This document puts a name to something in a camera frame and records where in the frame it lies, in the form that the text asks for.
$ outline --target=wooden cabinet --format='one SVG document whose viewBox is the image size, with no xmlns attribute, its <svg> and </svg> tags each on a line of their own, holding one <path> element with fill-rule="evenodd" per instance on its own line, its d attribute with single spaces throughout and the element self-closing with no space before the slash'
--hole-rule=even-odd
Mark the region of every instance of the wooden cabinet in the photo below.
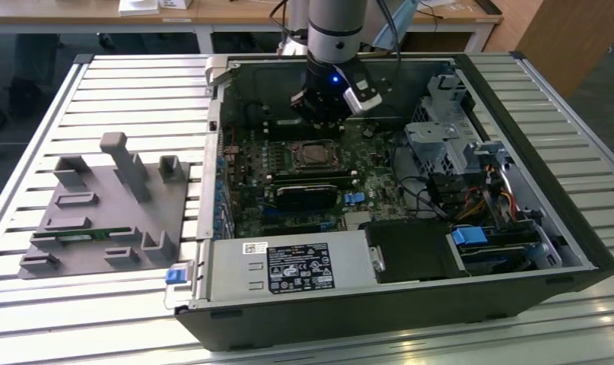
<svg viewBox="0 0 614 365">
<path fill-rule="evenodd" d="M 521 51 L 568 97 L 614 42 L 614 0 L 492 1 L 505 19 L 485 51 Z"/>
</svg>

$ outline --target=yellow wire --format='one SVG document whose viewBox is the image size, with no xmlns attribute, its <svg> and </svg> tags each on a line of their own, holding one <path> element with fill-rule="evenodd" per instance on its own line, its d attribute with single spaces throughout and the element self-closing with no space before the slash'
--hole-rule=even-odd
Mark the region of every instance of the yellow wire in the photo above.
<svg viewBox="0 0 614 365">
<path fill-rule="evenodd" d="M 515 202 L 512 201 L 512 196 L 507 192 L 501 192 L 501 195 L 508 198 L 508 208 L 509 208 L 511 215 L 513 215 L 512 212 L 515 210 Z"/>
<path fill-rule="evenodd" d="M 457 217 L 456 219 L 457 220 L 463 220 L 465 219 L 467 217 L 469 217 L 471 215 L 476 214 L 481 209 L 483 207 L 485 206 L 485 200 L 483 202 L 480 202 L 477 204 L 476 207 L 473 207 L 472 209 L 469 209 L 469 211 L 467 211 L 460 217 Z"/>
</svg>

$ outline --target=table leg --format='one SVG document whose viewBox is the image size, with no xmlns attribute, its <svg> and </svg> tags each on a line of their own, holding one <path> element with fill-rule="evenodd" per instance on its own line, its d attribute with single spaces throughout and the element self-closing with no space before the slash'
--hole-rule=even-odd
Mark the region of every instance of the table leg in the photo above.
<svg viewBox="0 0 614 365">
<path fill-rule="evenodd" d="M 194 28 L 194 33 L 197 34 L 198 39 L 198 48 L 201 53 L 205 55 L 214 54 L 213 32 L 214 29 L 211 25 L 197 25 Z"/>
<path fill-rule="evenodd" d="M 465 52 L 483 52 L 493 28 L 493 23 L 477 25 L 477 30 L 472 34 L 472 38 L 469 38 L 468 46 L 465 47 Z"/>
</svg>

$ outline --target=aluminum slatted table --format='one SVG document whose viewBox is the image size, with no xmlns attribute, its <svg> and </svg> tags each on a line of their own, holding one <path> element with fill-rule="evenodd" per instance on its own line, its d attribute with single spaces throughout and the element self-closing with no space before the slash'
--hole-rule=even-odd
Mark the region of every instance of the aluminum slatted table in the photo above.
<svg viewBox="0 0 614 365">
<path fill-rule="evenodd" d="M 614 156 L 527 60 L 472 55 L 551 170 L 614 255 Z M 206 56 L 97 56 L 75 64 L 0 196 L 0 363 L 614 362 L 614 276 L 520 316 L 357 338 L 211 353 L 165 306 L 165 270 L 18 279 L 19 260 L 58 180 L 58 157 L 91 165 L 105 132 L 145 163 L 191 163 L 181 260 L 194 257 L 209 97 Z M 492 139 L 491 117 L 479 113 Z M 175 299 L 189 293 L 178 292 Z"/>
</svg>

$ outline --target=robotic arm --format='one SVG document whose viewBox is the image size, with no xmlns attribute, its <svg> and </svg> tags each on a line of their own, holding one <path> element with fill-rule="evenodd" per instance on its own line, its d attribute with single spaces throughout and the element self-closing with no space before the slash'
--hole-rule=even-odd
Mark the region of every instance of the robotic arm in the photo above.
<svg viewBox="0 0 614 365">
<path fill-rule="evenodd" d="M 405 0 L 401 8 L 404 4 L 412 5 L 408 8 L 413 11 L 406 11 L 410 21 L 417 2 Z M 292 107 L 318 129 L 338 128 L 350 115 L 378 106 L 381 94 L 390 87 L 385 78 L 373 79 L 358 58 L 366 9 L 368 0 L 310 0 L 309 3 L 308 76 L 302 91 L 292 98 Z"/>
</svg>

